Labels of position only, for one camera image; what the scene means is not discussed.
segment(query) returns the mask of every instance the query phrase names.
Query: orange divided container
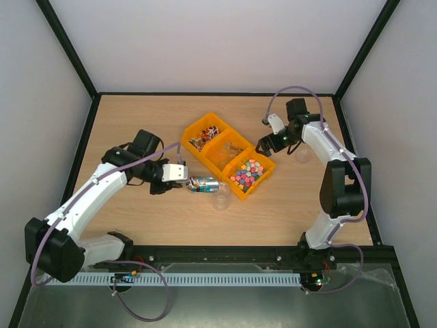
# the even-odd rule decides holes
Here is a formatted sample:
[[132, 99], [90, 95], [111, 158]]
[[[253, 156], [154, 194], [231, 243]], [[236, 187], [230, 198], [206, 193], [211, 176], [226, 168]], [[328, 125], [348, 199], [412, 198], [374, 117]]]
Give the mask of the orange divided container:
[[[210, 126], [217, 126], [220, 133], [199, 151], [191, 144], [190, 140], [197, 138], [202, 131]], [[241, 200], [244, 200], [263, 180], [267, 179], [276, 167], [273, 161], [258, 154], [254, 145], [214, 113], [206, 114], [186, 128], [181, 143], [218, 179], [226, 182]], [[229, 145], [236, 150], [233, 154], [229, 153]], [[245, 165], [249, 159], [255, 159], [259, 162], [266, 172], [249, 187], [249, 190], [244, 192], [230, 180], [230, 177], [235, 176], [236, 172], [241, 170], [241, 166]]]

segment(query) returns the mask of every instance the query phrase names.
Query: wooden tabletop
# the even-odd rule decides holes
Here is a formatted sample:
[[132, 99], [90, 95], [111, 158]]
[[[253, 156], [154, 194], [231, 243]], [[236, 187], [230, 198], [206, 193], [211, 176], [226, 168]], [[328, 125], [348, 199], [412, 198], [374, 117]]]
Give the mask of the wooden tabletop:
[[[286, 122], [285, 103], [278, 97], [272, 112]], [[159, 136], [166, 146], [180, 140], [184, 129], [208, 112], [220, 116], [253, 145], [271, 130], [261, 123], [270, 97], [259, 96], [103, 96], [77, 180], [78, 189], [92, 175], [103, 154], [113, 146], [132, 141], [139, 129]], [[319, 108], [306, 98], [311, 113]], [[343, 140], [331, 98], [322, 98], [325, 118], [332, 132]], [[212, 196], [173, 189], [149, 194], [149, 185], [126, 186], [118, 191], [91, 220], [82, 238], [118, 231], [136, 245], [296, 245], [319, 212], [319, 190], [324, 168], [311, 151], [306, 164], [286, 151], [270, 158], [277, 164], [247, 199], [234, 194], [225, 211], [212, 207]], [[191, 174], [210, 175], [189, 151], [182, 148]], [[175, 150], [165, 154], [176, 163]], [[335, 243], [371, 245], [366, 221], [345, 225]]]

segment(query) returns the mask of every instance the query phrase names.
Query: gray floor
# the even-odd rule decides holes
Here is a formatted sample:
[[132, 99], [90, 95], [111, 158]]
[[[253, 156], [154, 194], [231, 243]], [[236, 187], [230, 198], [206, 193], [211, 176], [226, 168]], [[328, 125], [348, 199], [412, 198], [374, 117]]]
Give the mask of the gray floor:
[[[368, 277], [343, 292], [318, 296], [305, 296], [299, 288], [172, 288], [170, 313], [152, 324], [125, 313], [107, 287], [46, 286], [29, 295], [20, 327], [409, 327], [396, 288]], [[349, 279], [336, 272], [330, 288]], [[138, 314], [156, 316], [165, 291], [137, 286], [123, 298]]]

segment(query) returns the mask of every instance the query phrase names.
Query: white wall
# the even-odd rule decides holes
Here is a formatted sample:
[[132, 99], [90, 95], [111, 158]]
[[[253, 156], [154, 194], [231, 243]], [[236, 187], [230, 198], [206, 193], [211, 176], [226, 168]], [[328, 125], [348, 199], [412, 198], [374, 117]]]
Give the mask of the white wall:
[[99, 91], [333, 93], [385, 0], [52, 0]]
[[0, 327], [29, 265], [24, 226], [61, 201], [90, 97], [34, 0], [0, 4]]
[[436, 12], [436, 1], [401, 1], [343, 100], [358, 152], [373, 165], [378, 227], [422, 327], [436, 326]]

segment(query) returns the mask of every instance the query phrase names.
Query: white slotted strip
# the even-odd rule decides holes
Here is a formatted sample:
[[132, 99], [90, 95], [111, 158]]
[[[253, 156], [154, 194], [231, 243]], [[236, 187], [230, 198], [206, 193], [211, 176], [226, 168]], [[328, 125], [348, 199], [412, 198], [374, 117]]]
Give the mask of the white slotted strip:
[[[69, 282], [54, 279], [49, 286], [108, 286], [114, 273], [78, 273]], [[163, 273], [169, 286], [277, 286], [299, 287], [298, 273]], [[142, 273], [139, 278], [125, 278], [118, 286], [163, 286], [155, 273]]]

